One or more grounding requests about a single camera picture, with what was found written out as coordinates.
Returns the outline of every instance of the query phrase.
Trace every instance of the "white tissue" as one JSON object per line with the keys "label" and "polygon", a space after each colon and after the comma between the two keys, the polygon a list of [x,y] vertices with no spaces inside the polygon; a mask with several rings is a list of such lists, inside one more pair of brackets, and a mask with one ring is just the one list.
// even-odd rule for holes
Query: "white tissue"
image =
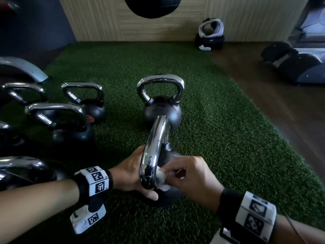
{"label": "white tissue", "polygon": [[164,184],[166,180],[166,174],[159,170],[159,166],[157,166],[156,171],[156,188],[160,189],[161,191],[168,191],[170,189],[170,185]]}

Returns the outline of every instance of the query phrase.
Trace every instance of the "black kettlebell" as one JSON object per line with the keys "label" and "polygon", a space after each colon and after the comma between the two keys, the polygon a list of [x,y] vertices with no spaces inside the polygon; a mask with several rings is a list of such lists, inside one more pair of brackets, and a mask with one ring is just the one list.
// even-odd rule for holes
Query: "black kettlebell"
{"label": "black kettlebell", "polygon": [[[95,89],[98,93],[97,98],[89,98],[81,100],[75,96],[70,88],[90,88]],[[75,104],[83,107],[84,113],[87,115],[87,122],[98,124],[106,118],[106,110],[104,107],[103,88],[93,82],[66,82],[61,85],[63,93]]]}
{"label": "black kettlebell", "polygon": [[[47,102],[47,96],[45,94],[45,90],[42,87],[40,87],[39,85],[35,85],[35,84],[31,84],[31,83],[24,83],[24,82],[13,82],[13,83],[5,83],[2,86],[2,89],[4,91],[6,91],[12,98],[17,100],[19,102],[19,104],[24,107],[27,105],[30,105],[32,103],[36,103],[36,102]],[[24,89],[34,90],[35,92],[37,92],[39,94],[40,98],[33,100],[33,101],[25,100],[24,98],[22,98],[22,96],[20,96],[18,94],[18,92],[20,90],[24,90]],[[52,120],[58,118],[58,114],[54,110],[44,110],[42,113],[46,117],[48,117]]]}
{"label": "black kettlebell", "polygon": [[[153,83],[173,83],[177,86],[177,93],[173,97],[159,95],[152,98],[146,93],[144,87]],[[143,113],[147,129],[151,130],[153,123],[159,115],[167,115],[171,125],[170,131],[175,131],[182,119],[179,101],[185,90],[184,80],[174,74],[154,74],[141,79],[136,89],[145,105]]]}
{"label": "black kettlebell", "polygon": [[[44,110],[64,110],[77,117],[77,123],[54,122],[42,114]],[[34,103],[25,107],[25,113],[47,125],[53,131],[53,143],[61,148],[90,147],[95,144],[95,131],[87,122],[83,109],[73,103]]]}
{"label": "black kettlebell", "polygon": [[9,124],[0,121],[0,151],[13,152],[22,150],[27,144],[27,137],[14,130]]}
{"label": "black kettlebell", "polygon": [[183,193],[176,187],[170,187],[167,191],[157,189],[156,171],[157,166],[162,167],[173,157],[181,154],[173,149],[169,142],[170,122],[166,115],[160,115],[156,118],[145,145],[141,164],[140,164],[140,182],[146,189],[153,189],[157,192],[159,198],[157,201],[147,199],[139,195],[140,199],[155,207],[168,207],[180,200]]}
{"label": "black kettlebell", "polygon": [[58,163],[45,163],[34,157],[0,157],[0,191],[69,178]]}

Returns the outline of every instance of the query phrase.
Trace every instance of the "hanging ball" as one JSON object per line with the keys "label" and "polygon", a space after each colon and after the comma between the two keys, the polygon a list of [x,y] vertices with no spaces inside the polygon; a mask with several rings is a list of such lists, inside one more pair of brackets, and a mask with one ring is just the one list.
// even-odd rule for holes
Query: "hanging ball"
{"label": "hanging ball", "polygon": [[174,12],[181,0],[124,0],[138,16],[155,19]]}

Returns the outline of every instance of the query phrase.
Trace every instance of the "dark gray wall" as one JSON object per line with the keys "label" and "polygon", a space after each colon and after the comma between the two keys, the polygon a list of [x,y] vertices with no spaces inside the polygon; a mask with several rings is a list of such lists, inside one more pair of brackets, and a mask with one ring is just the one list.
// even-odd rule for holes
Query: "dark gray wall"
{"label": "dark gray wall", "polygon": [[48,51],[76,42],[59,0],[13,0],[18,15],[0,15],[0,56]]}

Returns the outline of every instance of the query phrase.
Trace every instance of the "green turf mat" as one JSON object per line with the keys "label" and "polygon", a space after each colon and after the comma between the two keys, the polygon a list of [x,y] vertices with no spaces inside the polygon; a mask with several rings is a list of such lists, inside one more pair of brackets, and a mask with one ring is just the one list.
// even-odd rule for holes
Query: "green turf mat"
{"label": "green turf mat", "polygon": [[[143,103],[136,84],[147,75],[172,73],[186,83],[183,119],[171,135],[173,146],[181,154],[202,156],[225,187],[253,192],[277,205],[280,213],[325,229],[325,190],[315,173],[208,53],[192,44],[78,43],[67,47],[46,73],[53,78],[44,85],[51,101],[68,102],[59,89],[65,81],[93,81],[105,91],[108,118],[95,127],[100,154],[70,161],[62,154],[72,171],[93,165],[110,168],[144,144],[148,131],[142,123]],[[152,96],[172,95],[176,90],[170,84],[146,89]],[[94,93],[80,90],[78,94],[85,98]],[[27,122],[18,109],[11,102],[2,108],[0,119],[24,126]],[[43,128],[25,126],[39,139],[50,137]],[[40,157],[51,159],[42,151]],[[79,236],[69,222],[71,211],[65,211],[17,242],[209,243],[220,227],[212,212],[186,197],[168,209],[155,209],[113,191],[105,207],[106,216]]]}

